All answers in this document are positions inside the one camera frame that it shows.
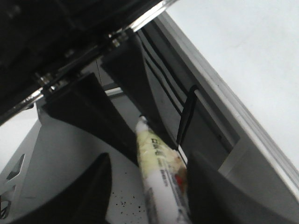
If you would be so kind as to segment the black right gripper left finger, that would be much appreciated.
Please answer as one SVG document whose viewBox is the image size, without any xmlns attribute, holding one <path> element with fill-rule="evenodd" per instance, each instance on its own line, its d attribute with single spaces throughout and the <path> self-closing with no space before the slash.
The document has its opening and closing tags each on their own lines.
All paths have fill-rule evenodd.
<svg viewBox="0 0 299 224">
<path fill-rule="evenodd" d="M 71 185 L 40 208 L 12 224 L 107 224 L 112 192 L 112 165 L 100 154 Z"/>
</svg>

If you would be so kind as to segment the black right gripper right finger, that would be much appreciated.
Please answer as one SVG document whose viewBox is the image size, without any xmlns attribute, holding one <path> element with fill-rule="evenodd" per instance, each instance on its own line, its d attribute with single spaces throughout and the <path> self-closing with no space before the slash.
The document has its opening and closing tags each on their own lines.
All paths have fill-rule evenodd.
<svg viewBox="0 0 299 224">
<path fill-rule="evenodd" d="M 202 151 L 187 153 L 188 204 L 194 224 L 297 224 L 299 203 L 275 169 L 255 153 L 221 168 Z"/>
</svg>

